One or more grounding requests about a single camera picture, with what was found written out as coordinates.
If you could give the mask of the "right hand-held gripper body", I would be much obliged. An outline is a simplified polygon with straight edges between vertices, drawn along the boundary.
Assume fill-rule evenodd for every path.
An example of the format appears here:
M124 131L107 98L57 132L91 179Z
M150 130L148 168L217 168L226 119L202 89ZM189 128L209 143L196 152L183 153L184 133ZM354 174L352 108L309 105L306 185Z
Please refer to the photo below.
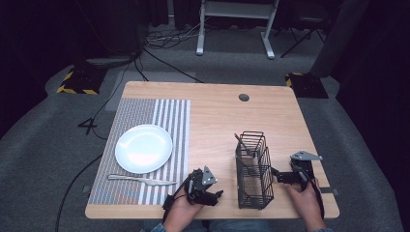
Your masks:
M312 161L322 160L323 158L318 155L306 151L299 151L290 156L290 165L292 170L300 178L301 189L305 190L307 188L308 182L315 178Z

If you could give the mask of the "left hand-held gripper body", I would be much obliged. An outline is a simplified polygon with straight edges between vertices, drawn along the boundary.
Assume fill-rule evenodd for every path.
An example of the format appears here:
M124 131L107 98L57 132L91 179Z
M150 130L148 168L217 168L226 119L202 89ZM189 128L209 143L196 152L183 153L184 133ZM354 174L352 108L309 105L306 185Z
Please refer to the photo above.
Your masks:
M186 194L191 204L197 204L196 200L202 195L207 195L208 188L218 181L208 166L204 166L203 169L193 170L188 180Z

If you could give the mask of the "black wire cutlery basket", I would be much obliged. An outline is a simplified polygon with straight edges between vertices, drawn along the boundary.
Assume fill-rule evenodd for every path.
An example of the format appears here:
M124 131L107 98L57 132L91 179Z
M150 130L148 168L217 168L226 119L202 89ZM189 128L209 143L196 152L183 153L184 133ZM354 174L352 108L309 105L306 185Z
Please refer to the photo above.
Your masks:
M235 149L238 205L240 209L263 210L274 199L271 158L265 134L262 131L243 131L238 134L254 151L248 156L238 142Z

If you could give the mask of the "person's right hand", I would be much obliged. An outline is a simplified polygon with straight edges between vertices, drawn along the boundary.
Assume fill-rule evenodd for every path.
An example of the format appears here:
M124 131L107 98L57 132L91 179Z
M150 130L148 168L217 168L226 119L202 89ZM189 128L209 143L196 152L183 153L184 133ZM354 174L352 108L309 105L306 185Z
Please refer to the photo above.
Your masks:
M302 192L295 190L289 184L285 184L284 187L290 195L296 212L304 221L306 231L316 232L319 229L325 229L326 224L321 217L320 206L314 190L317 187L317 183L315 181L308 183L306 189Z

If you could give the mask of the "person's left hand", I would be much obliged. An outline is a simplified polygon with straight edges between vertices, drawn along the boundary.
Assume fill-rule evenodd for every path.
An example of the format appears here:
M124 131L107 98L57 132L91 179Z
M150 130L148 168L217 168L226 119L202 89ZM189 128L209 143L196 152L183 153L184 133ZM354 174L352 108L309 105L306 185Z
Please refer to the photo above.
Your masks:
M203 205L191 204L186 195L179 192L162 226L166 232L182 232L202 209Z

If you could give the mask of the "person's blue jeans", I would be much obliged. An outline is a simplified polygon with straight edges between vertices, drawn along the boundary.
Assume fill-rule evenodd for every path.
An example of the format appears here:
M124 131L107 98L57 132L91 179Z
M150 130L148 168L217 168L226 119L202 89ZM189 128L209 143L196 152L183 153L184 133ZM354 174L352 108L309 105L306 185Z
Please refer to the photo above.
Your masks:
M275 229L264 219L196 219L182 232L275 232Z

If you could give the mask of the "metal utensil in basket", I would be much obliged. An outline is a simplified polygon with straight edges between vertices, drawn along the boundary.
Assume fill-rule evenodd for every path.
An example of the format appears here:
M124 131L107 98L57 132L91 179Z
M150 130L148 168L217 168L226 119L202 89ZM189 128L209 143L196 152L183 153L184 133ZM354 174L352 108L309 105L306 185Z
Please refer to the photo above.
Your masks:
M238 140L238 142L245 148L245 151L246 151L247 155L254 157L254 156L255 156L254 151L253 151L252 149L250 149L250 148L245 144L245 142L242 140L242 138L241 138L237 133L234 133L234 136L235 136L235 138Z

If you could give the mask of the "silver table knife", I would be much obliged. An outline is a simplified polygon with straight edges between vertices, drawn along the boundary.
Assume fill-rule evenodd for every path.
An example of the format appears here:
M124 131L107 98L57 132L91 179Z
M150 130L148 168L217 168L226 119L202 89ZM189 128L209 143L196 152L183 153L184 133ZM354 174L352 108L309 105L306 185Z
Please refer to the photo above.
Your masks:
M107 180L127 180L127 181L137 181L148 186L171 186L177 184L173 181L164 181L164 180L156 180L156 179L147 179L147 178L140 178L140 177L133 177L133 176L126 176L126 175L117 175L117 174L109 174L107 176Z

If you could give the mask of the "white round plate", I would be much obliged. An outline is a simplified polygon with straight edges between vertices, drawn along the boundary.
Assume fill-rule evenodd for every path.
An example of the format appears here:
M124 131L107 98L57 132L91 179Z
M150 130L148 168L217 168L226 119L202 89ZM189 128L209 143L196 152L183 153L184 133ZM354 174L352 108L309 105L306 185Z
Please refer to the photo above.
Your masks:
M168 161L172 150L170 134L157 125L139 125L127 130L114 149L117 163L134 174L159 169Z

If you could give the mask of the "black yellow striped base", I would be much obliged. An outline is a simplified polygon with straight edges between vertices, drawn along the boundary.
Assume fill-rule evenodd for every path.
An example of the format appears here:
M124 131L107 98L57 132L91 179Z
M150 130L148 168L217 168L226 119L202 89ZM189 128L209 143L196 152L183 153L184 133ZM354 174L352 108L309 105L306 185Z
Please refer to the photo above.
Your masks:
M58 87L57 93L98 95L106 73L107 69L71 68Z
M328 94L319 78L308 73L290 72L285 76L285 83L297 98L327 99Z

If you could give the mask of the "grey striped placemat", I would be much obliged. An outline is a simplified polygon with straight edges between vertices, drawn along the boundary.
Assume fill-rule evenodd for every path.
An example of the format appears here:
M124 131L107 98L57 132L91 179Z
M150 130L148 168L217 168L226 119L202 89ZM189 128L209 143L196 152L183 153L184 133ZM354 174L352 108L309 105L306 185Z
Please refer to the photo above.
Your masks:
M172 152L160 168L145 175L147 179L171 181L171 186L148 186L127 180L110 180L110 174L131 176L115 158L116 144L127 130L139 125L157 125L172 139ZM190 101L165 99L122 99L103 151L100 167L89 196L98 205L160 205L168 194L189 175Z

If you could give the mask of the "black tripod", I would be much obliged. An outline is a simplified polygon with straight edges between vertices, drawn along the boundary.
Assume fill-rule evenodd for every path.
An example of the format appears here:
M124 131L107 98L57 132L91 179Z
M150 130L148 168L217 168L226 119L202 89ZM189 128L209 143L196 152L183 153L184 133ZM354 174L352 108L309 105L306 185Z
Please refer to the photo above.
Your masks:
M322 43L325 42L323 37L320 35L320 30L326 29L329 25L329 17L319 14L297 14L294 13L291 17L291 21L285 29L289 29L295 42L287 48L281 55L284 58L288 53L290 53L294 48L296 48L300 43L308 40L313 32L316 32ZM297 38L294 29L304 32L304 35Z

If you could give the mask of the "dark slanted column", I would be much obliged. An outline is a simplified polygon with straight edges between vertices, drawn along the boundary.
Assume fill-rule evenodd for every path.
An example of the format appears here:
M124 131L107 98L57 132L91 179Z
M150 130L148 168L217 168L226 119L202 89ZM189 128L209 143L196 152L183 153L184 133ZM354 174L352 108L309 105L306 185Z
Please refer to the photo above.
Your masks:
M335 24L308 72L313 78L328 77L364 16L369 0L343 0Z

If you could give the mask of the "white metal stand frame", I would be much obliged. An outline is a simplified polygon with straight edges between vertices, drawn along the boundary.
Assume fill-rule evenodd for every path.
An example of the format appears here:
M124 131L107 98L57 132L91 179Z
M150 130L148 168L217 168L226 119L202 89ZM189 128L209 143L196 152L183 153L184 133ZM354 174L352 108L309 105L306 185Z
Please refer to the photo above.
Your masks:
M276 57L269 41L271 29L276 17L279 0L273 0L268 4L257 3L237 3L237 2L216 2L212 0L201 0L199 15L199 34L195 53L201 56L204 53L205 41L205 17L239 17L266 19L267 25L265 31L260 33L262 43L265 47L266 55L269 59Z

